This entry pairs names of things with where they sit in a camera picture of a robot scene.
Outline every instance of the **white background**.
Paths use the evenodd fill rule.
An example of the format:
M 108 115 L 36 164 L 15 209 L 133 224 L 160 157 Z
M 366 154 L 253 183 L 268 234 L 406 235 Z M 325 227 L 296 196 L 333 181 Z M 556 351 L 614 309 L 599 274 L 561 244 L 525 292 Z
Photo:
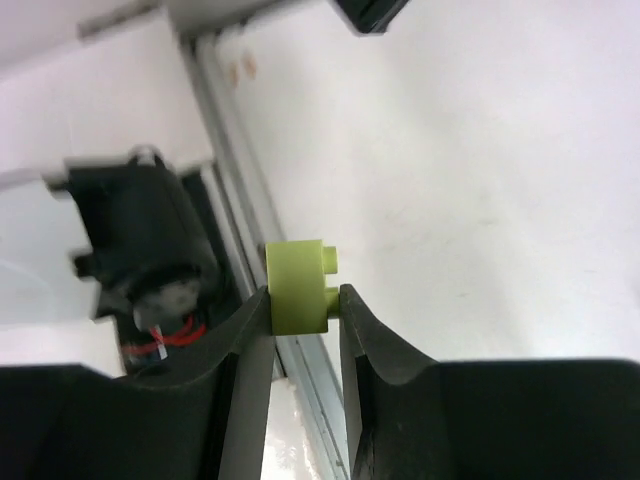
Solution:
M 337 245 L 404 338 L 640 359 L 639 21 L 633 0 L 414 0 L 359 38 L 316 1 L 218 54 L 287 237 Z

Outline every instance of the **white wall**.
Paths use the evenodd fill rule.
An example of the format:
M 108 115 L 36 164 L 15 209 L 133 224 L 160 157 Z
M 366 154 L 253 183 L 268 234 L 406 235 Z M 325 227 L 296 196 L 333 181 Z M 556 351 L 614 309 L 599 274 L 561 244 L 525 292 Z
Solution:
M 128 0 L 0 0 L 0 69 L 74 42 L 78 22 L 127 3 Z
M 213 155 L 163 16 L 71 45 L 0 81 L 0 172 L 56 171 L 72 156 L 154 144 L 179 167 Z
M 640 359 L 639 21 L 633 0 L 414 0 L 359 38 L 319 1 L 218 56 L 288 238 L 337 245 L 407 340 Z

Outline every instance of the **yellow-green block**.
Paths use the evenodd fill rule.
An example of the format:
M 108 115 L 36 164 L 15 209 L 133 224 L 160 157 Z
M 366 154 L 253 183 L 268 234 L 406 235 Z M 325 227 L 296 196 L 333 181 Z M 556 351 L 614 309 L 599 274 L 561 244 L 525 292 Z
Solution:
M 273 334 L 326 333 L 339 311 L 339 289 L 325 277 L 338 273 L 336 248 L 305 240 L 268 243 L 266 253 Z

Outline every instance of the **red wire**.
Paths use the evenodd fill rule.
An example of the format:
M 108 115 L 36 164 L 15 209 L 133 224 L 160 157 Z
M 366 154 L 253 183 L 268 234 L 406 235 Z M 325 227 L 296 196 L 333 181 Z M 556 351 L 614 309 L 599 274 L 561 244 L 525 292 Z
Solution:
M 122 350 L 130 355 L 144 355 L 155 351 L 158 348 L 159 343 L 164 343 L 165 345 L 175 347 L 185 347 L 198 340 L 207 331 L 204 325 L 200 325 L 200 327 L 195 332 L 188 333 L 192 328 L 193 315 L 189 315 L 187 321 L 185 322 L 185 325 L 173 335 L 168 335 L 165 337 L 162 335 L 158 335 L 156 331 L 152 329 L 150 333 L 155 340 L 154 343 L 148 343 L 146 345 L 124 346 L 122 347 Z
M 185 335 L 182 338 L 170 339 L 170 341 L 165 342 L 165 344 L 173 345 L 175 347 L 184 347 L 198 340 L 201 336 L 203 336 L 206 333 L 206 331 L 207 331 L 206 327 L 204 325 L 200 325 L 200 327 L 190 335 Z

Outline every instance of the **wire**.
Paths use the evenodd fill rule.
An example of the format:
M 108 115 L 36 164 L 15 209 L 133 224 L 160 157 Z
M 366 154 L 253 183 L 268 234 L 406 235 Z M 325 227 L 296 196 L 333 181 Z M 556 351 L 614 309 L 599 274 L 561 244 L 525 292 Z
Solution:
M 194 324 L 193 315 L 189 315 L 184 326 L 172 335 L 163 336 L 155 329 L 151 329 L 149 333 L 154 339 L 153 343 L 146 345 L 126 345 L 122 347 L 123 352 L 129 355 L 146 355 L 158 349 L 159 345 L 164 344 L 172 347 L 186 347 L 198 340 L 207 332 L 205 325 L 200 325 L 195 332 L 191 332 Z
M 160 355 L 160 360 L 164 360 L 165 358 L 167 358 L 167 346 L 162 340 L 162 330 L 160 330 L 160 325 L 156 325 L 151 329 L 151 335 L 154 334 L 160 338 L 160 340 L 158 341 L 158 354 Z

